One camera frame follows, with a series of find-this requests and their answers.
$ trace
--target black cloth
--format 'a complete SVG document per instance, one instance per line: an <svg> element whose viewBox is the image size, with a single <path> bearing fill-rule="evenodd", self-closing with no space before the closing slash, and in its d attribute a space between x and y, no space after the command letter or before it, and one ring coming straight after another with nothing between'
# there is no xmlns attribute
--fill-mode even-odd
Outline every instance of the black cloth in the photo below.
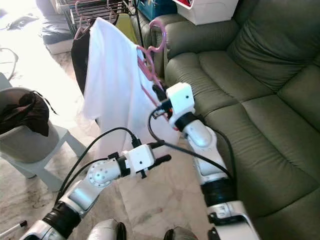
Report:
<svg viewBox="0 0 320 240"><path fill-rule="evenodd" d="M47 104L38 94L30 91L19 99L18 104L8 104L0 113L0 134L25 125L31 131L48 137L48 121Z"/></svg>
<svg viewBox="0 0 320 240"><path fill-rule="evenodd" d="M90 31L87 31L80 38L73 40L71 49L72 64L76 81L82 94L85 93L88 58L89 58Z"/></svg>

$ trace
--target black cable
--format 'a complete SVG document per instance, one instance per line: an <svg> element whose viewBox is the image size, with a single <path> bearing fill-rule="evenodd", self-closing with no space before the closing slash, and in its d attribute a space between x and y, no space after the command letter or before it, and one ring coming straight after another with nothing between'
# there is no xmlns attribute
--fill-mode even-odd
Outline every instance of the black cable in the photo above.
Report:
<svg viewBox="0 0 320 240"><path fill-rule="evenodd" d="M107 157L104 158L99 158L96 160L92 160L90 162L88 162L87 164L85 164L83 167L81 167L74 175L73 177L70 179L70 181L65 185L64 189L62 190L62 195L65 194L65 192L67 191L67 189L70 187L70 185L72 184L72 182L76 179L76 177L78 177L78 175L88 166L90 166L91 164L94 164L95 162L98 161L102 161L102 160L107 160Z"/></svg>
<svg viewBox="0 0 320 240"><path fill-rule="evenodd" d="M237 193L238 193L238 191L237 191L237 169L236 169L235 154L234 154L234 150L232 148L231 142L223 132L221 132L221 131L219 131L217 129L214 129L214 128L212 128L212 130L214 132L216 132L217 134L219 134L224 139L224 141L225 141L225 143L226 143L226 145L228 147L229 154L230 154L232 173L233 173L234 188L235 188L235 193L236 193L236 196L237 196Z"/></svg>
<svg viewBox="0 0 320 240"><path fill-rule="evenodd" d="M90 145L85 149L85 151L82 153L82 155L79 157L79 159L76 161L76 163L73 165L73 167L71 168L71 170L69 171L68 175L66 176L66 178L64 179L60 189L59 189L59 192L56 196L56 199L55 199L55 203L54 204L57 204L58 200L62 197L62 191L63 189L65 188L65 185L67 183L67 181L69 180L71 174L74 172L74 170L76 169L76 167L79 165L80 161L85 157L85 155L87 154L87 152L90 150L90 148L96 143L96 141L98 141L100 138L102 138L103 136L109 134L109 133L112 133L116 130L124 130L124 131L127 131L132 140L134 139L137 139L136 136L126 127L115 127L109 131L106 131L104 133L102 133L100 136L98 136L95 140L93 140Z"/></svg>
<svg viewBox="0 0 320 240"><path fill-rule="evenodd" d="M13 62L12 72L11 72L11 74L10 74L10 75L8 76L8 78L7 78L7 80L10 81L10 79L12 78L12 76L13 76L14 73L15 73L16 64L17 64L17 62L18 62L19 57L18 57L18 55L17 55L14 51L12 51L10 48L1 47L1 48L0 48L0 51L1 51L1 50L8 50L8 51L10 51L10 52L13 54L13 56L14 56L14 62Z"/></svg>
<svg viewBox="0 0 320 240"><path fill-rule="evenodd" d="M199 159L202 159L204 160L205 162L209 163L209 164L212 164L213 166L217 167L218 169L220 169L221 171L223 171L227 176L228 178L233 182L234 181L234 178L232 177L232 175L228 172L227 169L225 169L223 166L221 166L220 164L210 160L209 158L206 158L196 152L193 152L193 151L189 151L187 149L184 149L182 147L179 147L179 146L176 146L176 145L173 145L171 143L168 143L164 140L161 140L160 138L157 137L157 135L153 132L152 128L151 128L151 117L154 115L154 113L157 111L157 109L153 110L152 113L149 115L149 118L148 118L148 130L149 130L149 133L151 134L151 136L157 141L157 142L160 142L162 143L163 145L167 146L167 147L170 147L172 149L175 149L175 150L178 150L180 152L183 152L185 154L189 154L193 157L196 157L196 158L199 158Z"/></svg>

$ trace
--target sofa cushion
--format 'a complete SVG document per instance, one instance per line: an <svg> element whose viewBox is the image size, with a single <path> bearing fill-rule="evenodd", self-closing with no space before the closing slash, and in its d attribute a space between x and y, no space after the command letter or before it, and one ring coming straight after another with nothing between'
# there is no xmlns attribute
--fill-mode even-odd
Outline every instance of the sofa cushion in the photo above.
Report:
<svg viewBox="0 0 320 240"><path fill-rule="evenodd" d="M257 0L239 0L234 11L234 20L236 20L236 22L242 26L249 18L257 3Z"/></svg>
<svg viewBox="0 0 320 240"><path fill-rule="evenodd" d="M220 108L205 120L231 141L239 197L252 217L319 187L320 134L276 95Z"/></svg>
<svg viewBox="0 0 320 240"><path fill-rule="evenodd" d="M319 239L319 199L320 188L271 215L256 219L255 225L263 240Z"/></svg>
<svg viewBox="0 0 320 240"><path fill-rule="evenodd" d="M307 66L278 95L320 132L320 67Z"/></svg>
<svg viewBox="0 0 320 240"><path fill-rule="evenodd" d="M238 66L225 51L183 53L168 63L165 81L192 87L197 113L211 111L273 92Z"/></svg>
<svg viewBox="0 0 320 240"><path fill-rule="evenodd" d="M315 65L317 65L318 67L320 67L320 54L318 54L318 56L316 56L313 63Z"/></svg>
<svg viewBox="0 0 320 240"><path fill-rule="evenodd" d="M319 0L260 0L228 54L276 92L319 53L319 13Z"/></svg>
<svg viewBox="0 0 320 240"><path fill-rule="evenodd" d="M238 23L231 19L202 25L179 21L165 26L167 59L182 53L200 53L226 50L239 31Z"/></svg>

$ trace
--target clothes hanger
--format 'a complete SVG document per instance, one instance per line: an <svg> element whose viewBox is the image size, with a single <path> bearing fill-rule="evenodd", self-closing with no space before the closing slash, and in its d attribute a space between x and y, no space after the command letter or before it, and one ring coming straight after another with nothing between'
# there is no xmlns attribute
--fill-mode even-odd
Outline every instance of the clothes hanger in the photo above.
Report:
<svg viewBox="0 0 320 240"><path fill-rule="evenodd" d="M85 33L90 29L89 18L86 17L86 16L84 16L84 15L82 15L82 14L79 12L79 10L78 10L78 4L81 3L81 2L83 2L83 1L78 0L78 1L76 1L75 4L74 4L75 12L76 12L76 14L80 17L80 20L79 20L79 28L78 28L78 30L76 31L75 35L74 35L74 40L79 39L78 37L80 37L80 36L79 36L80 34L81 34L81 36L82 36L83 34L85 34ZM84 20L86 21L86 25L87 25L86 28L83 28L83 26L82 26L82 24L83 24L82 22L83 22Z"/></svg>
<svg viewBox="0 0 320 240"><path fill-rule="evenodd" d="M109 6L109 0L106 0L106 7L109 10L109 22L112 23L113 25L116 24L117 22L117 13L115 13L111 7Z"/></svg>
<svg viewBox="0 0 320 240"><path fill-rule="evenodd" d="M152 58L152 53L160 53L161 51L165 50L166 49L166 41L167 41L167 33L166 33L166 29L165 27L162 25L162 23L157 20L157 19L154 19L150 22L149 24L149 27L150 29L152 27L158 27L160 28L161 32L162 32L162 42L161 44L158 46L158 47L154 47L154 46L149 46L148 49L145 49L144 47L142 46L137 46L137 49L138 50L141 50L142 53L144 54L145 56L145 59L141 59L139 56L138 56L138 66L139 68L141 69L141 71L144 73L144 75L146 76L146 78L149 80L149 81L152 81L153 84L155 84L156 86L158 86L158 88L160 90L162 90L164 93L164 88L161 84L161 81L158 79L157 75L156 75L156 70L155 70L155 64L154 64L154 61L153 61L153 58ZM142 90L144 91L144 93L149 97L149 99L152 101L152 103L157 106L158 105L158 102L157 100L155 100L151 95L150 93L144 88L144 86L142 85L142 83L140 83L141 85L141 88Z"/></svg>

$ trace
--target white storage box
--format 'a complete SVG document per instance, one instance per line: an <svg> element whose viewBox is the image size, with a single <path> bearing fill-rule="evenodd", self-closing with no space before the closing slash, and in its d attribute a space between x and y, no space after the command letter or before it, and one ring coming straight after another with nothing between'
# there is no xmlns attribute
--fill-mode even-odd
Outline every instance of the white storage box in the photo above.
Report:
<svg viewBox="0 0 320 240"><path fill-rule="evenodd" d="M238 4L238 0L193 0L191 6L187 6L178 0L173 1L178 14L195 25L230 20Z"/></svg>

